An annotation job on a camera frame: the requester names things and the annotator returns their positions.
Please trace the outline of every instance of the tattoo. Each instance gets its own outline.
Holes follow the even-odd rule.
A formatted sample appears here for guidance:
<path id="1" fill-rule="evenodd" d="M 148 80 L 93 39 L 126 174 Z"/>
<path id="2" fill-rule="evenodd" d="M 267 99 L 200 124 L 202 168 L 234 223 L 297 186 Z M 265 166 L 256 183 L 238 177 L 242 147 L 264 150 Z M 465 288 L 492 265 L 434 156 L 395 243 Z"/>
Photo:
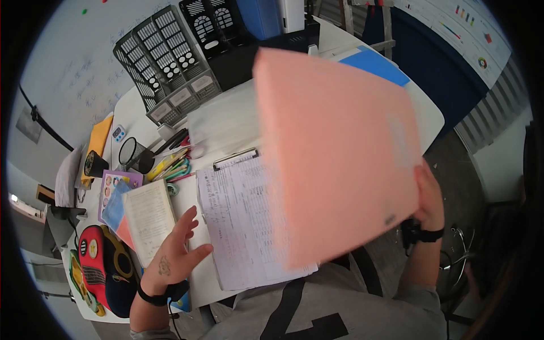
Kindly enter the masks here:
<path id="1" fill-rule="evenodd" d="M 170 276 L 170 262 L 166 259 L 166 255 L 160 258 L 159 275 Z"/>

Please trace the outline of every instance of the floor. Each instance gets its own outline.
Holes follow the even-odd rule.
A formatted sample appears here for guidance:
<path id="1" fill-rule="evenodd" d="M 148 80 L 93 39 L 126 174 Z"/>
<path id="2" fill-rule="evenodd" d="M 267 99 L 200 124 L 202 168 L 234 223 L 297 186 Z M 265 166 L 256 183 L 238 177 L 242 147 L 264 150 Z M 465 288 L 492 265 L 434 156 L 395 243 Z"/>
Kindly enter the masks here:
<path id="1" fill-rule="evenodd" d="M 455 132 L 435 141 L 425 154 L 425 159 L 440 184 L 444 198 L 446 232 L 442 250 L 446 251 L 452 260 L 456 260 L 462 255 L 462 243 L 460 237 L 454 236 L 450 228 L 456 225 L 463 230 L 467 238 L 472 234 L 472 230 L 481 224 L 483 218 L 484 193 L 466 149 Z M 397 290 L 407 259 L 400 230 L 396 228 L 390 230 L 367 244 L 365 248 L 378 271 L 384 297 L 391 298 Z M 446 256 L 443 257 L 442 264 L 448 264 Z M 439 294 L 445 294 L 449 290 L 460 271 L 461 267 L 457 265 L 451 273 L 440 274 L 437 284 Z M 212 304 L 211 310 L 217 322 L 224 320 L 231 312 L 228 307 L 220 304 Z M 178 331 L 187 340 L 198 339 L 206 330 L 199 311 L 180 314 L 180 318 L 175 322 Z M 93 326 L 102 340 L 130 339 L 128 325 L 93 322 Z"/>

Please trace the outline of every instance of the whiteboard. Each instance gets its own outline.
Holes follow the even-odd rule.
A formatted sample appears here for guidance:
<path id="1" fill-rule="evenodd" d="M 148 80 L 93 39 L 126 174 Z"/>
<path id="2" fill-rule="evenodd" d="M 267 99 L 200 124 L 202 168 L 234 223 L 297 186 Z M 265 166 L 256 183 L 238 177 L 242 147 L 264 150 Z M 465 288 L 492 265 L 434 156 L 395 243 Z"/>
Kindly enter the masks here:
<path id="1" fill-rule="evenodd" d="M 115 43 L 170 4 L 179 10 L 171 0 L 64 0 L 55 11 L 30 54 L 21 84 L 45 121 L 70 145 L 86 143 L 93 124 L 134 86 L 113 56 Z"/>

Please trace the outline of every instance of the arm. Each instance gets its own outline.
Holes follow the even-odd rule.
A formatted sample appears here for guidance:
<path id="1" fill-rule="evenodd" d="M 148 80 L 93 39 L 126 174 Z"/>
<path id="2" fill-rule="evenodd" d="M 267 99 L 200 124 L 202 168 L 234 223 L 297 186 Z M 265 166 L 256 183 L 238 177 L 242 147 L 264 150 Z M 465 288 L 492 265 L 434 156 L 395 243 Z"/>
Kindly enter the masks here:
<path id="1" fill-rule="evenodd" d="M 421 221 L 421 229 L 436 231 L 444 228 L 444 206 L 440 186 L 425 160 L 415 169 L 419 189 L 419 209 L 414 217 Z M 408 286 L 435 286 L 440 266 L 442 239 L 434 243 L 418 242 L 400 278 L 399 290 Z"/>
<path id="2" fill-rule="evenodd" d="M 195 216 L 196 207 L 193 206 L 181 216 L 147 267 L 140 283 L 147 295 L 163 295 L 168 285 L 185 280 L 212 252 L 211 244 L 201 245 L 191 252 L 185 249 L 185 242 L 194 235 L 192 229 L 199 224 L 193 220 Z M 163 330 L 169 326 L 168 308 L 153 306 L 137 293 L 132 301 L 130 320 L 134 332 Z"/>

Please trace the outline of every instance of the hand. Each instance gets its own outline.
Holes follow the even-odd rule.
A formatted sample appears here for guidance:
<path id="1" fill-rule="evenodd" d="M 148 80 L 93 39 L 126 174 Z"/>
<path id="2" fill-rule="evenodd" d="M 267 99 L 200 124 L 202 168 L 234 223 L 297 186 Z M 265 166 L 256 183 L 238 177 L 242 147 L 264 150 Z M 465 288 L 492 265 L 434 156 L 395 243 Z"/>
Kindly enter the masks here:
<path id="1" fill-rule="evenodd" d="M 149 296 L 163 295 L 168 285 L 185 280 L 212 251 L 211 244 L 204 244 L 187 252 L 185 243 L 193 237 L 193 228 L 199 225 L 196 207 L 190 207 L 166 237 L 141 279 L 141 287 Z"/>
<path id="2" fill-rule="evenodd" d="M 425 159 L 422 166 L 416 166 L 415 173 L 419 189 L 419 209 L 413 216 L 421 221 L 421 229 L 440 230 L 444 228 L 444 205 L 440 186 Z"/>

